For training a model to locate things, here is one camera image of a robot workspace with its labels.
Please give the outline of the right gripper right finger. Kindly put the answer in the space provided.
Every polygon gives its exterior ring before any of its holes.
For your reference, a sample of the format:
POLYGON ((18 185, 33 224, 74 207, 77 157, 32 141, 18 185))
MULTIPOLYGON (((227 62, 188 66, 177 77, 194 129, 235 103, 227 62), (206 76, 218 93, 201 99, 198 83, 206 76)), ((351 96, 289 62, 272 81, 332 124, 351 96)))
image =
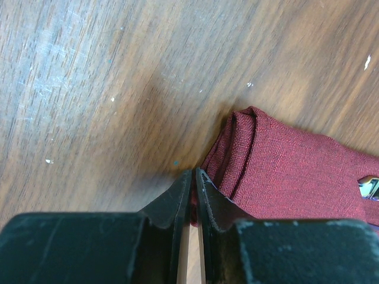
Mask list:
POLYGON ((358 220, 258 220, 196 170, 202 283, 377 283, 378 235, 358 220))

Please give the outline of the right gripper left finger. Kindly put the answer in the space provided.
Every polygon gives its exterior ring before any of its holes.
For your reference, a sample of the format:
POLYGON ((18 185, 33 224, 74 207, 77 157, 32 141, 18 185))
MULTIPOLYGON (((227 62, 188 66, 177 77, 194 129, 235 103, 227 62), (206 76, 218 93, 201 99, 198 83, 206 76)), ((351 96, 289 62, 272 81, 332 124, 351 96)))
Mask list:
POLYGON ((1 231, 2 283, 185 283, 192 173, 138 212, 34 212, 1 231))

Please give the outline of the dark red cloth napkin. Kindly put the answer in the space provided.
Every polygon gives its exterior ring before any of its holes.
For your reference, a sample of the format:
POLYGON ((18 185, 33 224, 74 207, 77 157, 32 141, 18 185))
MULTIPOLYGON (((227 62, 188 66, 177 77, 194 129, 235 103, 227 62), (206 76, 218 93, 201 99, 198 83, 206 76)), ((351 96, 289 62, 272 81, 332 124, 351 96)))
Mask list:
POLYGON ((378 158, 289 127, 251 106, 236 111, 201 168, 257 219, 353 218, 378 225, 378 202, 358 182, 378 176, 378 158))

